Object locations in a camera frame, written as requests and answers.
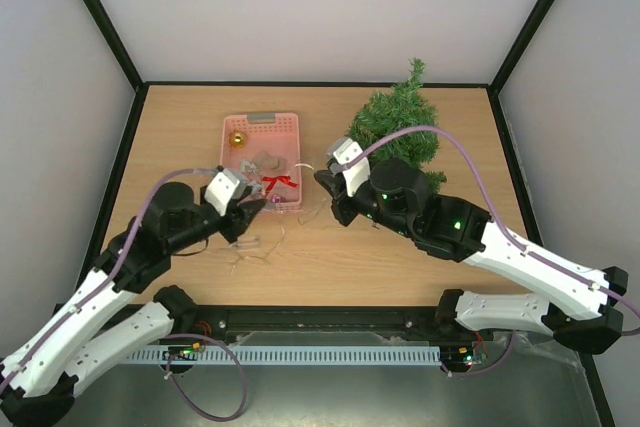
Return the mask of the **clear led string lights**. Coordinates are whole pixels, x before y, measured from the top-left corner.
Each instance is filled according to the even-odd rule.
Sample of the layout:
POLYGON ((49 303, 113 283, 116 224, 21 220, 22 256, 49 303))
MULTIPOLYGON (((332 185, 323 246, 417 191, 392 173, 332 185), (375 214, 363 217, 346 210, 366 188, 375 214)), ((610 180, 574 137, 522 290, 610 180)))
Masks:
POLYGON ((278 249, 289 230, 312 222, 327 204, 328 197, 317 189, 313 173, 316 166, 308 161, 297 160, 281 172, 260 171, 259 178, 249 178, 251 199, 264 198, 266 206, 255 217, 249 229, 236 242, 224 246, 220 241, 207 245, 211 253, 220 255, 234 272, 243 261, 266 263, 268 257, 278 249), (268 194, 261 181, 263 176, 290 175, 297 188, 278 183, 268 194), (281 195, 284 203, 276 206, 270 202, 274 194, 281 195))

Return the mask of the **pink plastic basket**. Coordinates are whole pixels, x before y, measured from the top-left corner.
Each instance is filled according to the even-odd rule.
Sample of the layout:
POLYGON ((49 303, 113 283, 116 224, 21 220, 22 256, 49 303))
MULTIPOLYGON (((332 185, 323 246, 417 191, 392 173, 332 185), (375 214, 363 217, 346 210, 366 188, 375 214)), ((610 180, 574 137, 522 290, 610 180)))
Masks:
POLYGON ((220 164, 248 178, 273 212, 302 204, 299 118, 293 112, 234 114, 223 120, 220 164))

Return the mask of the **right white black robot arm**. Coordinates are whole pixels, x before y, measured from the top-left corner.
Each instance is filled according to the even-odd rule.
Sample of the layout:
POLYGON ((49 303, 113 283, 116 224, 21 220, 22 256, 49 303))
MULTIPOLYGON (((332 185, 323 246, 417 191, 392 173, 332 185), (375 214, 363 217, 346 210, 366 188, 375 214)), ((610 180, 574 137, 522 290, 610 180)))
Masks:
POLYGON ((605 291, 625 293, 624 270, 579 266, 511 230, 501 231, 488 211, 434 193, 426 174, 402 160, 376 166, 362 160, 345 172, 320 170, 314 178, 331 196, 341 225, 367 217, 432 257, 479 267, 527 288, 521 295, 444 291, 436 314, 443 336, 528 331, 587 354, 601 354, 621 337, 623 315, 605 291))

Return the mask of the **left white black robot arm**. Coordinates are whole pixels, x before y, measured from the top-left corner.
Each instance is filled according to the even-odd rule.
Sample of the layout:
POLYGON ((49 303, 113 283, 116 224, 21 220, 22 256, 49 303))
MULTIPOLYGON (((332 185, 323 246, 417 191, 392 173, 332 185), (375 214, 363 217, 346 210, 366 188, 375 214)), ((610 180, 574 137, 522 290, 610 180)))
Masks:
POLYGON ((155 341, 192 339, 197 305, 180 287, 160 289, 136 312, 107 322, 171 267, 186 248, 215 234, 234 243, 264 208, 244 181, 216 175, 201 194, 162 180, 127 229, 94 260, 69 300, 1 362, 1 411, 14 426, 53 426, 76 399, 126 356, 155 341))

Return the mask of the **silver reindeer ornament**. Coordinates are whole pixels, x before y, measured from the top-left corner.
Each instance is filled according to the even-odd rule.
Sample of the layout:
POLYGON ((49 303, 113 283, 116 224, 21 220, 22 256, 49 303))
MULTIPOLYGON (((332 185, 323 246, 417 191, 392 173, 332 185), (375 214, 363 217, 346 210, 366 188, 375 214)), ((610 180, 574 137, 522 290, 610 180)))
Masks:
POLYGON ((247 178, 259 178, 260 177, 260 168, 259 166, 246 158, 243 158, 239 164, 240 172, 246 176, 247 178))

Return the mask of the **red ribbon bow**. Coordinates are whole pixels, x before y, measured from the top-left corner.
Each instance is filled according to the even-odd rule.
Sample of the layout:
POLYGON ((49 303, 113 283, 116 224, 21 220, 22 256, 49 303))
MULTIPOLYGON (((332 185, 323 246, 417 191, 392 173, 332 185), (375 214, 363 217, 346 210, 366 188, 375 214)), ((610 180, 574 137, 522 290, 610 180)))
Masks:
POLYGON ((298 184, 291 179, 290 175, 263 176, 261 181, 266 184, 264 192, 270 193, 278 183, 288 187, 297 188, 298 184))

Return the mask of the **beige felt ornament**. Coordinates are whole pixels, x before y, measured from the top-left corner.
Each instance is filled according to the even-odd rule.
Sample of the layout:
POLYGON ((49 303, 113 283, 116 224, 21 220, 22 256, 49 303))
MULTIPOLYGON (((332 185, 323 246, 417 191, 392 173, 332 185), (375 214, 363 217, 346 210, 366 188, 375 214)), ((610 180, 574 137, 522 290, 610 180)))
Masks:
POLYGON ((284 157, 270 154, 265 150, 257 152, 252 161, 259 166, 260 171, 281 172, 286 167, 286 159, 284 157))

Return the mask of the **gold bauble ornament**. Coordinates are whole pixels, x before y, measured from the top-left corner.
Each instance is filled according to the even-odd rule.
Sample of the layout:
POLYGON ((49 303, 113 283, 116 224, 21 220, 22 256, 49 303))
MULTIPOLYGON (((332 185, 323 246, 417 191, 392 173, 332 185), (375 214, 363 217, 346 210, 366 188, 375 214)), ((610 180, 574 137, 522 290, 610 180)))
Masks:
POLYGON ((228 136, 228 143, 232 148, 243 148, 247 143, 247 134, 234 130, 228 136))

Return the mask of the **black frame rail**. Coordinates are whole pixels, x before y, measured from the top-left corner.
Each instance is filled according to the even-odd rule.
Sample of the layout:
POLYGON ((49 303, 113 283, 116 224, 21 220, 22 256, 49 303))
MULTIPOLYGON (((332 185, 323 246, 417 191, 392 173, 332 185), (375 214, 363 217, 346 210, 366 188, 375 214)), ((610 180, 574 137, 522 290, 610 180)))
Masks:
POLYGON ((374 333, 431 345, 469 344, 502 328, 496 320, 468 328, 452 307, 240 307, 197 306, 174 324, 174 333, 209 334, 230 344, 253 332, 374 333))

